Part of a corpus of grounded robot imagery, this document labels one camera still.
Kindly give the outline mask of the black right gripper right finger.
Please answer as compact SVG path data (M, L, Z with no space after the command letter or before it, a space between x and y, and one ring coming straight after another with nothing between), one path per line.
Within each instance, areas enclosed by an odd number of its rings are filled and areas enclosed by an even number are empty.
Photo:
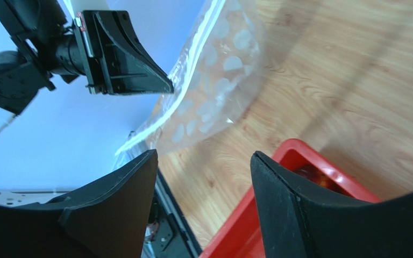
M316 185L260 151L250 167L267 257L413 257L413 192L366 202Z

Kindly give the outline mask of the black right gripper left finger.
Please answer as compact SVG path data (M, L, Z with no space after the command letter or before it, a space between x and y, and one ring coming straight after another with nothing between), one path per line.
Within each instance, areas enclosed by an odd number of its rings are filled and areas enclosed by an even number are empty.
M139 257L156 150L47 203L0 205L0 257Z

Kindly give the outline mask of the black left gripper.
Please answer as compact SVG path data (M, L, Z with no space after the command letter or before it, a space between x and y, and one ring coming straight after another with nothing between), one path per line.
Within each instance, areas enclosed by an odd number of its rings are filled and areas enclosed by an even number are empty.
M123 10L84 10L68 27L62 10L53 15L55 67L70 84L87 79L91 94L172 94L168 75L144 49L130 16Z

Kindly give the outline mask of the clear dotted zip top bag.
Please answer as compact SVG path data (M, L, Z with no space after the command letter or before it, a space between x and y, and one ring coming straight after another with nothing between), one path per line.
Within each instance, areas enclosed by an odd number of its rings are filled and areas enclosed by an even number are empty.
M235 124L261 88L265 30L255 1L206 1L169 73L174 92L116 151L118 169L149 149L165 155Z

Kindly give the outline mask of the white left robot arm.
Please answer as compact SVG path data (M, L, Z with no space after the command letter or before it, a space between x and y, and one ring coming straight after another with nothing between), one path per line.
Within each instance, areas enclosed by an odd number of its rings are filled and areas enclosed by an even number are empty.
M84 9L67 25L57 1L0 1L16 45L0 52L0 108L21 114L53 75L87 79L91 94L171 94L172 81L139 41L128 12Z

